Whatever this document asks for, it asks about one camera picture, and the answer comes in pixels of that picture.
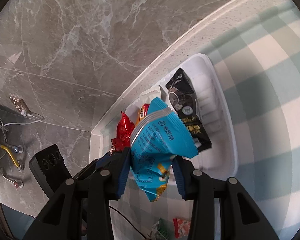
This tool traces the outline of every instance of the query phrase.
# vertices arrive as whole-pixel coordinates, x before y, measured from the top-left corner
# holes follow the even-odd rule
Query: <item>white plastic basket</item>
[[[209,58],[204,54],[191,56],[154,86],[160,85],[168,94],[165,85],[180,67],[191,80],[198,99],[197,115],[212,142],[211,149],[200,152],[198,156],[191,159],[191,162],[196,169],[216,179],[235,176],[238,171],[238,153],[233,125],[225,96]],[[163,100],[172,108],[168,96]],[[141,107],[140,99],[127,107],[125,113],[131,121],[136,120]],[[171,171],[168,183],[175,183],[173,171]]]

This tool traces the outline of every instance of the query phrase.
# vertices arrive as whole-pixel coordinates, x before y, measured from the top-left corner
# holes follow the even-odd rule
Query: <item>silver screw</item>
[[[108,176],[110,174],[110,171],[108,171],[108,170],[102,170],[101,172],[100,172],[100,175],[101,176]]]
[[[66,184],[67,185],[72,185],[74,183],[74,179],[67,179]]]
[[[236,178],[231,177],[231,178],[229,178],[229,182],[231,184],[237,184],[238,180]]]
[[[200,171],[200,170],[194,170],[192,173],[193,173],[194,176],[201,176],[202,175],[202,171]]]

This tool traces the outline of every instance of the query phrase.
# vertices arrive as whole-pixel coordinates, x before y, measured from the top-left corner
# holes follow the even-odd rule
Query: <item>black cable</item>
[[[118,211],[118,210],[116,210],[115,208],[113,208],[112,206],[109,206],[110,208],[112,208],[114,211],[117,211],[120,215],[122,215],[122,217],[125,219],[125,220],[127,220],[128,221],[128,223],[130,224],[130,225],[132,225],[132,227],[140,234],[140,235],[142,235],[142,237],[144,238],[144,239],[146,239],[146,237],[145,237],[145,235],[143,234],[143,233],[141,233],[120,211]]]

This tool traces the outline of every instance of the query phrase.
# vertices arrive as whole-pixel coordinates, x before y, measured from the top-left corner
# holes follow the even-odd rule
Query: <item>black snack package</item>
[[[182,68],[166,84],[170,102],[183,121],[199,152],[211,148],[211,141],[196,115],[196,95]]]

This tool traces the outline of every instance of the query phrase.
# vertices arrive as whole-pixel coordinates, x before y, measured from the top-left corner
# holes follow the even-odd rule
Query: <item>gray marble tile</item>
[[[0,117],[5,123],[26,122],[22,116],[1,110]],[[71,175],[75,175],[88,164],[90,133],[42,122],[31,125],[10,125],[9,129],[8,142],[16,145],[22,144],[26,149],[24,153],[15,155],[17,159],[24,161],[25,169],[22,172],[18,171],[8,155],[0,160],[0,167],[4,168],[7,175],[21,179],[24,187],[15,189],[12,183],[0,178],[0,202],[20,212],[36,216],[48,198],[32,175],[28,165],[29,161],[35,153],[56,143],[65,160],[65,165]]]
[[[28,74],[0,68],[0,105],[17,112],[8,98],[9,94],[23,98],[31,111],[42,114],[34,96]]]
[[[91,131],[117,96],[51,78],[29,75],[45,121]]]
[[[30,73],[121,94],[179,36],[228,1],[11,0],[0,14],[0,46],[23,49]]]

